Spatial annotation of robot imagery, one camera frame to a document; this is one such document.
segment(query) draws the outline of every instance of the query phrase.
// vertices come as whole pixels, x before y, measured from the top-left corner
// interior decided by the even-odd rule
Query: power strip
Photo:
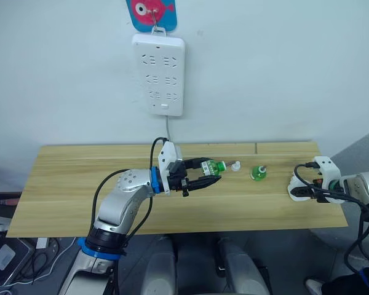
[[[185,42],[155,34],[133,37],[141,85],[152,114],[181,116],[185,79]]]

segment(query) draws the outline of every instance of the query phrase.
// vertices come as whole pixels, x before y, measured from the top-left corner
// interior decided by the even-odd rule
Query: wooden board
[[[180,192],[156,195],[152,213],[139,234],[347,226],[339,205],[294,202],[288,196],[293,167],[319,155],[315,143],[180,146],[187,158],[240,160],[242,168],[225,171],[219,182],[192,191],[186,198]],[[149,149],[150,145],[42,147],[7,236],[86,236],[93,194],[101,180],[118,169],[148,167]],[[268,166],[266,179],[250,179],[250,167],[255,165]],[[315,176],[311,171],[301,172],[308,178]],[[98,206],[115,182],[116,178],[111,179],[101,190]],[[147,207],[145,201],[135,224]]]

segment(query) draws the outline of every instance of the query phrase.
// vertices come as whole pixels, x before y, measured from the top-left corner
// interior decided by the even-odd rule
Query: cartoon poster
[[[126,0],[133,26],[140,32],[151,32],[154,22],[167,32],[177,27],[175,0]]]

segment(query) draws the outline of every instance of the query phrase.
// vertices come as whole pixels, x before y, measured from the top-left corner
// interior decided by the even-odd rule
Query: green plastic bottle
[[[224,161],[216,162],[214,160],[208,160],[201,163],[202,172],[205,176],[215,175],[218,176],[220,172],[227,170],[227,166]]]
[[[250,170],[250,177],[255,181],[260,181],[266,177],[266,166],[255,166]]]

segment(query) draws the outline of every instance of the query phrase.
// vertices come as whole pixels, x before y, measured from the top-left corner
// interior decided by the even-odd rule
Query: blue ring joint
[[[160,185],[157,180],[157,167],[152,167],[152,188],[153,191],[157,194],[160,194]]]
[[[77,244],[79,246],[81,246],[82,252],[85,253],[86,255],[89,255],[91,257],[111,260],[111,261],[116,261],[116,260],[119,260],[121,258],[120,254],[110,254],[110,253],[96,252],[96,251],[88,248],[85,245],[85,241],[86,241],[86,238],[79,238],[78,241],[77,241]]]

